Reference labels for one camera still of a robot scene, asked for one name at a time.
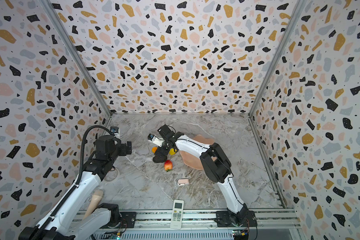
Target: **remote control screen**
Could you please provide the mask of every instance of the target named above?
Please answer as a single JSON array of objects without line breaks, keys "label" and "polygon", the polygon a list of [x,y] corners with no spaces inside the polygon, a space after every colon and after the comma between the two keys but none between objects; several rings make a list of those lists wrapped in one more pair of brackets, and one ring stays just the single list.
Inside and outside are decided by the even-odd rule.
[{"label": "remote control screen", "polygon": [[176,209],[181,209],[182,205],[183,205],[183,204],[177,202],[177,203],[175,203],[175,208],[176,208]]}]

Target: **beige microphone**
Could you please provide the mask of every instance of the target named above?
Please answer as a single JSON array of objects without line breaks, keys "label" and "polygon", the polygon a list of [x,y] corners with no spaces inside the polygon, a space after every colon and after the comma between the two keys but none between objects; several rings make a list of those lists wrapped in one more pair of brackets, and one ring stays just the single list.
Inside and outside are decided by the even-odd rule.
[{"label": "beige microphone", "polygon": [[91,202],[89,203],[88,209],[85,212],[84,218],[88,217],[89,215],[91,215],[91,213],[93,213],[93,211],[96,209],[97,205],[103,198],[103,194],[104,192],[102,190],[95,191],[95,193],[92,195],[92,199]]}]

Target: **white robotic arm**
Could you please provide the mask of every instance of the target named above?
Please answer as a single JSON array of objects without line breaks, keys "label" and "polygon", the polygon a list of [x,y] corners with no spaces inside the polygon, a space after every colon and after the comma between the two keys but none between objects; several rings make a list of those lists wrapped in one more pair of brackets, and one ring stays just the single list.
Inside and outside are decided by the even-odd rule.
[{"label": "white robotic arm", "polygon": [[155,151],[153,161],[166,161],[171,148],[188,152],[200,158],[207,177],[216,182],[223,193],[232,223],[237,226],[242,225],[248,208],[233,183],[231,163],[221,147],[217,143],[208,145],[197,142],[182,132],[174,133],[167,125],[163,125],[157,131],[163,139],[159,139],[153,134],[148,135],[148,140],[159,146]]}]

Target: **patterned wall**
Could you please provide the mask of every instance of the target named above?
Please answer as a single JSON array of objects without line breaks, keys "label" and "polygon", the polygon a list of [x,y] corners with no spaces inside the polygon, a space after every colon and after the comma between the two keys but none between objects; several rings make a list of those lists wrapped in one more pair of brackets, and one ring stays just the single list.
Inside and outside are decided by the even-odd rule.
[{"label": "patterned wall", "polygon": [[246,112],[295,0],[52,1],[112,112]]},{"label": "patterned wall", "polygon": [[0,239],[17,239],[70,187],[101,111],[38,2],[0,1]]},{"label": "patterned wall", "polygon": [[360,240],[360,0],[307,1],[253,118],[307,239]]}]

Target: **white remote control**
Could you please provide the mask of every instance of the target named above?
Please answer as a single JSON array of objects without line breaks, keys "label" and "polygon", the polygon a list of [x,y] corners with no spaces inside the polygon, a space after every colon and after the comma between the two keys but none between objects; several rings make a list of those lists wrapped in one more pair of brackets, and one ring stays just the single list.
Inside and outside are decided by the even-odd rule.
[{"label": "white remote control", "polygon": [[172,210],[172,219],[170,228],[181,229],[181,222],[183,219],[183,200],[174,200],[173,201],[173,210]]}]

